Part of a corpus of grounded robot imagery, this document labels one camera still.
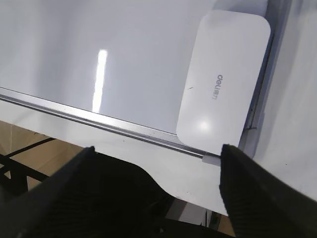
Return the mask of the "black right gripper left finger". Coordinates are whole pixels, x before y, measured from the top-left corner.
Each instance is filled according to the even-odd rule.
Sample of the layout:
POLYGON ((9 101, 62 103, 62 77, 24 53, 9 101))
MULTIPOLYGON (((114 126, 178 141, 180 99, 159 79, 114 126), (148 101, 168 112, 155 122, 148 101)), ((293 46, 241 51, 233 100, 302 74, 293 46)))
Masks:
POLYGON ((33 190, 0 207, 2 238, 96 238, 98 228, 91 204, 85 163, 94 147, 83 149, 71 161, 33 190))

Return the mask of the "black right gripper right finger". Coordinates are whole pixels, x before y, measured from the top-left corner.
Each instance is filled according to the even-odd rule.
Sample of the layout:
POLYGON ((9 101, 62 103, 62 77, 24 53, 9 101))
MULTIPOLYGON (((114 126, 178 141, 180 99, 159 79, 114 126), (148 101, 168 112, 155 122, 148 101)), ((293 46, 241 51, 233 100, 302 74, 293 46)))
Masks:
POLYGON ((317 203, 237 147, 221 151, 220 194, 238 238, 315 238, 317 203))

